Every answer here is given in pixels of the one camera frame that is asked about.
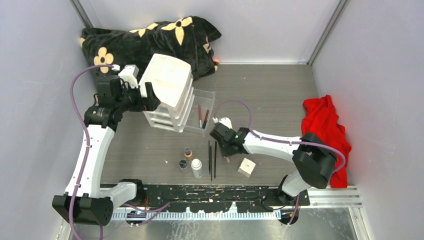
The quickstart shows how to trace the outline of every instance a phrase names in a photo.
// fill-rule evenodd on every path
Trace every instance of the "bottle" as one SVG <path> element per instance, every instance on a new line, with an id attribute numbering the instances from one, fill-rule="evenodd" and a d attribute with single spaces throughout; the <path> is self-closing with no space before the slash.
<path id="1" fill-rule="evenodd" d="M 180 167 L 180 169 L 181 169 L 181 172 L 183 173 L 183 174 L 186 174 L 186 173 L 188 173 L 189 172 L 189 166 L 187 166 L 187 161 L 186 160 L 181 160 L 181 161 L 179 161 L 179 167 Z"/>
<path id="2" fill-rule="evenodd" d="M 188 161 L 193 160 L 193 152 L 188 147 L 184 149 L 184 156 Z"/>
<path id="3" fill-rule="evenodd" d="M 199 179 L 203 175 L 202 162 L 195 158 L 191 161 L 191 169 L 193 170 L 193 175 L 195 178 Z"/>

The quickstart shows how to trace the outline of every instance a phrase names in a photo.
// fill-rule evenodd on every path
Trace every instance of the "white bottle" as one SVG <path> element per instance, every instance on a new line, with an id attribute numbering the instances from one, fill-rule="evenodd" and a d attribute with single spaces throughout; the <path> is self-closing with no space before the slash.
<path id="1" fill-rule="evenodd" d="M 195 178 L 199 179 L 203 175 L 202 162 L 195 158 L 191 161 L 191 169 L 193 170 L 193 175 Z"/>

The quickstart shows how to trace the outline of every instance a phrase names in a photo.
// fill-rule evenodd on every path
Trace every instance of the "small box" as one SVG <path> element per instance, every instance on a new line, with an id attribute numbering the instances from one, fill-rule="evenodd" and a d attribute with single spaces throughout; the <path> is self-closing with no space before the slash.
<path id="1" fill-rule="evenodd" d="M 243 161 L 241 162 L 240 167 L 238 168 L 238 172 L 249 178 L 255 166 L 256 166 L 256 163 L 252 162 L 251 160 L 247 158 L 244 158 Z"/>

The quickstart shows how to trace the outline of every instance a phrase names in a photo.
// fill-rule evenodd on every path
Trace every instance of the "wooden table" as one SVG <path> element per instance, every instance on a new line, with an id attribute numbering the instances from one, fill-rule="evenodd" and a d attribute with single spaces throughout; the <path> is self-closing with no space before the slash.
<path id="1" fill-rule="evenodd" d="M 227 99 L 247 102 L 252 109 L 254 130 L 287 137 L 301 136 L 305 117 L 302 103 L 318 97 L 308 65 L 221 65 L 215 74 L 195 81 L 193 86 L 215 91 L 215 107 Z M 249 114 L 241 104 L 224 105 L 218 117 L 230 118 L 236 130 L 248 126 Z M 150 127 L 143 113 L 126 112 L 108 149 L 101 182 L 136 178 L 145 184 L 278 185 L 295 170 L 288 161 L 259 154 L 235 155 L 227 163 L 218 150 L 216 178 L 211 182 L 208 140 L 214 143 L 210 136 Z M 184 159 L 185 147 L 202 161 L 202 178 L 194 178 L 191 171 L 180 171 L 179 161 Z M 249 178 L 237 172 L 244 157 L 256 163 Z"/>

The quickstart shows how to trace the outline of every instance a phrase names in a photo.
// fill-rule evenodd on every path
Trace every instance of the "transparent drawer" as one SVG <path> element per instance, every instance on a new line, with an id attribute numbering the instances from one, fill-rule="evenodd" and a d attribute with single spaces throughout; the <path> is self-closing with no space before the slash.
<path id="1" fill-rule="evenodd" d="M 215 103 L 215 92 L 214 91 L 204 91 L 199 89 L 193 90 L 194 101 L 190 110 L 190 114 L 187 119 L 187 123 L 185 124 L 184 130 L 190 131 L 193 133 L 202 134 L 203 137 L 207 135 L 208 126 L 212 121 L 212 109 L 214 108 Z M 201 123 L 206 117 L 206 112 L 209 110 L 209 115 L 207 116 L 206 126 L 205 128 L 201 128 L 199 124 L 199 105 L 201 108 Z"/>

